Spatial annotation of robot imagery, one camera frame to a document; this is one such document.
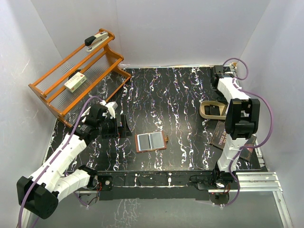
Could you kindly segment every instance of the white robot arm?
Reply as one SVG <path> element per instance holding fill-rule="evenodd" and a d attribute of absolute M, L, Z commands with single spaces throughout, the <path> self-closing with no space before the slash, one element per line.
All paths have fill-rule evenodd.
<path fill-rule="evenodd" d="M 76 156 L 97 136 L 110 139 L 132 135 L 126 117 L 120 115 L 117 120 L 116 107 L 116 102 L 101 102 L 92 105 L 83 113 L 74 134 L 68 133 L 50 158 L 29 178 L 19 179 L 17 192 L 20 205 L 25 200 L 24 208 L 47 219 L 66 196 L 79 188 L 96 186 L 96 171 L 85 165 L 67 177 L 63 177 L 63 174 Z"/>
<path fill-rule="evenodd" d="M 218 169 L 216 179 L 226 179 L 230 182 L 233 181 L 229 174 L 231 161 L 231 171 L 235 172 L 240 148 L 257 132 L 260 102 L 242 92 L 237 79 L 233 74 L 223 73 L 222 66 L 215 66 L 211 70 L 211 84 L 224 95 L 228 103 L 225 121 L 227 138 L 222 156 L 215 168 Z"/>

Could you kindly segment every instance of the small box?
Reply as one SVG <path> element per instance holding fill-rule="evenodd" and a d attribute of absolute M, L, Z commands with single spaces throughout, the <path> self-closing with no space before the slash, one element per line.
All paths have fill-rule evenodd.
<path fill-rule="evenodd" d="M 66 83 L 65 88 L 67 88 L 72 93 L 77 90 L 86 81 L 86 76 L 77 72 L 73 77 L 71 77 Z"/>

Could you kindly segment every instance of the black mount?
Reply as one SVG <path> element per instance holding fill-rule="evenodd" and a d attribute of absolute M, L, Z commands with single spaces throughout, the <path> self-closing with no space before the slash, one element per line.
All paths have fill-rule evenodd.
<path fill-rule="evenodd" d="M 226 133 L 230 134 L 233 140 L 251 138 L 251 135 L 257 132 L 259 113 L 260 101 L 258 99 L 250 98 L 248 101 L 231 99 L 225 121 Z"/>
<path fill-rule="evenodd" d="M 87 145 L 99 135 L 103 139 L 132 136 L 126 116 L 122 114 L 118 116 L 118 118 L 113 118 L 107 110 L 108 108 L 104 105 L 93 104 L 89 114 L 85 118 L 85 122 L 78 124 L 75 134 L 78 135 L 80 139 L 83 139 Z"/>
<path fill-rule="evenodd" d="M 18 203 L 22 204 L 25 194 L 32 185 L 30 178 L 21 177 L 17 182 Z M 50 217 L 58 205 L 57 192 L 49 192 L 45 184 L 35 184 L 25 203 L 25 208 L 42 219 Z"/>
<path fill-rule="evenodd" d="M 233 175 L 238 178 L 236 175 L 236 171 L 232 172 Z M 212 170 L 212 182 L 211 184 L 216 186 L 216 183 L 221 183 L 224 186 L 227 184 L 232 183 L 234 181 L 233 177 L 230 175 L 229 172 L 220 171 L 218 164 L 216 163 L 215 168 Z"/>
<path fill-rule="evenodd" d="M 211 87 L 215 91 L 218 90 L 218 84 L 221 78 L 234 77 L 233 74 L 231 73 L 225 73 L 225 69 L 222 65 L 212 67 L 210 69 L 210 74 L 211 74 L 211 79 L 210 79 Z"/>

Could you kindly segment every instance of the orange wooden shelf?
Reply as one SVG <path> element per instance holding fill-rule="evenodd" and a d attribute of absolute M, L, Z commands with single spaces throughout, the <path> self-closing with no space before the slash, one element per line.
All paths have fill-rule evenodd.
<path fill-rule="evenodd" d="M 54 116 L 69 127 L 73 123 L 67 120 L 66 115 L 112 71 L 121 74 L 124 79 L 105 99 L 106 101 L 111 99 L 131 78 L 129 73 L 118 67 L 124 57 L 108 46 L 109 42 L 115 39 L 114 34 L 105 29 L 99 29 L 99 32 L 103 31 L 109 34 L 109 38 L 93 51 L 87 52 L 86 46 L 81 45 L 36 82 L 29 84 Z M 64 83 L 75 71 L 80 71 L 87 80 L 72 93 L 64 87 Z"/>

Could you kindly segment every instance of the white backdrop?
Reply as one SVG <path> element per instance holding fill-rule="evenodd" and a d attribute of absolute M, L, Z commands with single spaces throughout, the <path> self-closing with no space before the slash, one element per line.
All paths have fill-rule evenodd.
<path fill-rule="evenodd" d="M 269 0 L 32 0 L 62 57 L 99 28 L 126 67 L 240 57 Z"/>
<path fill-rule="evenodd" d="M 274 111 L 274 131 L 262 151 L 267 166 L 278 174 L 295 228 L 303 227 L 304 210 L 299 193 L 304 188 L 303 21 L 302 0 L 272 0 L 241 57 L 249 66 L 244 88 L 264 96 Z M 269 114 L 262 105 L 260 141 L 268 130 Z"/>
<path fill-rule="evenodd" d="M 30 0 L 0 0 L 0 221 L 14 228 L 17 181 L 42 163 L 55 117 L 28 87 L 61 60 Z"/>

